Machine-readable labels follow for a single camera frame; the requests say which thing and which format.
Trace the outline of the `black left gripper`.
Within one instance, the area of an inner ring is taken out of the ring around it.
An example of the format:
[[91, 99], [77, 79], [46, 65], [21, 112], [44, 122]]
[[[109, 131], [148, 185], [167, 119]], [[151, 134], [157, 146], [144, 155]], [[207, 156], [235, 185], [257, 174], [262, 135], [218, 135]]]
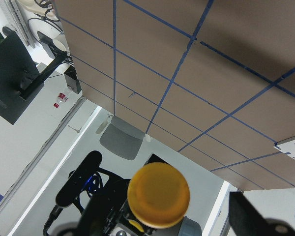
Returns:
[[[93, 175], [87, 181], [82, 191], [86, 191], [87, 195], [89, 196], [89, 202], [96, 194], [104, 194], [109, 196], [113, 194], [121, 195], [125, 196], [127, 200], [127, 188], [129, 182], [129, 179], [123, 179], [110, 171], [99, 168], [98, 171], [95, 172], [95, 175]], [[120, 209], [120, 215], [117, 218], [117, 224], [110, 232], [109, 236], [136, 236], [138, 234], [138, 230], [132, 226], [126, 218], [127, 214], [130, 213], [130, 209], [127, 206], [126, 200]], [[80, 211], [82, 216], [87, 206], [82, 207], [80, 203], [80, 197], [78, 196], [75, 198], [73, 204]], [[73, 235], [78, 236], [77, 227], [74, 229]]]

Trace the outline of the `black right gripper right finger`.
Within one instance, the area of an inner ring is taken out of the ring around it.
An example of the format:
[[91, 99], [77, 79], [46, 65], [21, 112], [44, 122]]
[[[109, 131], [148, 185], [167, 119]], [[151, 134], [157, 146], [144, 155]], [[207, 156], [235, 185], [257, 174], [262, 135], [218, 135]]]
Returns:
[[270, 236], [267, 221], [240, 192], [229, 197], [229, 223], [236, 236]]

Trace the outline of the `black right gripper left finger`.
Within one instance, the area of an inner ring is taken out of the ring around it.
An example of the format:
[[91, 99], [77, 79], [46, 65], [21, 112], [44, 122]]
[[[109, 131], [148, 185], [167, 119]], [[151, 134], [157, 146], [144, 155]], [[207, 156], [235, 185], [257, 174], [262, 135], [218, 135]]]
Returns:
[[94, 195], [77, 226], [79, 236], [107, 236], [115, 228], [126, 200], [121, 195]]

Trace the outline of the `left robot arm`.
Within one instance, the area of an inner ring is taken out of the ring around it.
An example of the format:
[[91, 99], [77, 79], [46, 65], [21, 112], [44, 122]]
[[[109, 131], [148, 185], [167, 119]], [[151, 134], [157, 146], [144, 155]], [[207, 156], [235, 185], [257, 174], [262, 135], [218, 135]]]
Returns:
[[173, 166], [155, 162], [131, 179], [106, 183], [82, 214], [75, 236], [200, 236], [201, 226], [185, 214], [190, 190]]

